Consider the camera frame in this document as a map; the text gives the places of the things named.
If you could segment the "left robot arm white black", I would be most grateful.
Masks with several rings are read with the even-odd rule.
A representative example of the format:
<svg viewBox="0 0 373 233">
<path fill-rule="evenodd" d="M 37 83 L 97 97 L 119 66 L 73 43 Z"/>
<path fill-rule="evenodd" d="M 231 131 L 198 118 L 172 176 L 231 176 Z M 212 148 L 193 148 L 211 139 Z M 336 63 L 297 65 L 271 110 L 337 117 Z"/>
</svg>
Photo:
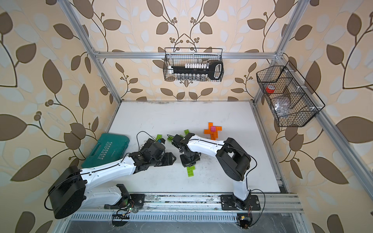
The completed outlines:
<svg viewBox="0 0 373 233">
<path fill-rule="evenodd" d="M 67 168 L 48 190 L 47 198 L 54 217 L 66 218 L 82 207 L 132 208 L 135 202 L 124 184 L 111 188 L 99 186 L 119 177 L 146 171 L 149 167 L 173 165 L 176 157 L 166 152 L 164 143 L 164 139 L 149 139 L 139 151 L 128 153 L 117 161 L 85 169 L 77 166 Z"/>
</svg>

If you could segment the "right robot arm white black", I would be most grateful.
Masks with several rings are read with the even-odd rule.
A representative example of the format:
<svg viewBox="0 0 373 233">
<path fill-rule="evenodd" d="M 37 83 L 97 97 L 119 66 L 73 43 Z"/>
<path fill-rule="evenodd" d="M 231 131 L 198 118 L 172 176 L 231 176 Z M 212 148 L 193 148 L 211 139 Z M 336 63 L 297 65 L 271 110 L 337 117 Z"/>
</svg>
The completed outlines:
<svg viewBox="0 0 373 233">
<path fill-rule="evenodd" d="M 249 197 L 250 190 L 245 176 L 249 171 L 252 157 L 235 139 L 229 137 L 225 141 L 217 141 L 189 133 L 185 137 L 173 136 L 171 143 L 180 151 L 184 167 L 194 166 L 202 154 L 216 158 L 224 173 L 235 181 L 235 198 L 245 201 Z"/>
</svg>

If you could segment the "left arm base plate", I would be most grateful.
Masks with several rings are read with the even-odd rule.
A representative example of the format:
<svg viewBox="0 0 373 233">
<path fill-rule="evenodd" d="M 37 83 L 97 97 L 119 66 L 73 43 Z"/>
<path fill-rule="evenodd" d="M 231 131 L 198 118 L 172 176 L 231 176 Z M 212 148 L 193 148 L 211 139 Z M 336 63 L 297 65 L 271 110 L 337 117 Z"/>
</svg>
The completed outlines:
<svg viewBox="0 0 373 233">
<path fill-rule="evenodd" d="M 142 209 L 144 205 L 145 194 L 130 194 L 129 196 L 121 197 L 114 205 L 105 204 L 104 209 L 119 210 L 128 208 Z"/>
</svg>

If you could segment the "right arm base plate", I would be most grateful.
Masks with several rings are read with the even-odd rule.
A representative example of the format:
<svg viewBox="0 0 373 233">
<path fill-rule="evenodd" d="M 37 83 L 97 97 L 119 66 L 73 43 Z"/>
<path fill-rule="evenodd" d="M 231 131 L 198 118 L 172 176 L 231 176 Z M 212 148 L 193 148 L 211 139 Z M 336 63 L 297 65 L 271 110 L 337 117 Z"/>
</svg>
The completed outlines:
<svg viewBox="0 0 373 233">
<path fill-rule="evenodd" d="M 249 195 L 244 201 L 233 194 L 220 195 L 221 208 L 224 211 L 259 211 L 261 210 L 260 202 L 257 195 Z"/>
</svg>

